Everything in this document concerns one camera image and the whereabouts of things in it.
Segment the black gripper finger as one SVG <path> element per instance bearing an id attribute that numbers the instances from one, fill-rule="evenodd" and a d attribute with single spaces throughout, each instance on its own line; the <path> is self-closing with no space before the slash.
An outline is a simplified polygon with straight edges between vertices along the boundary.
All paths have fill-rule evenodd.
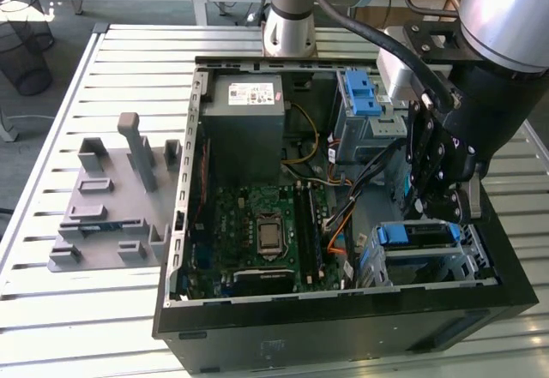
<path id="1" fill-rule="evenodd" d="M 427 196 L 427 216 L 467 225 L 482 218 L 481 185 L 478 175 Z"/>
<path id="2" fill-rule="evenodd" d="M 431 189 L 433 176 L 444 156 L 437 119 L 420 102 L 408 107 L 406 161 L 410 165 L 410 186 L 402 208 L 405 219 L 418 219 L 416 201 L 423 206 L 424 196 Z"/>

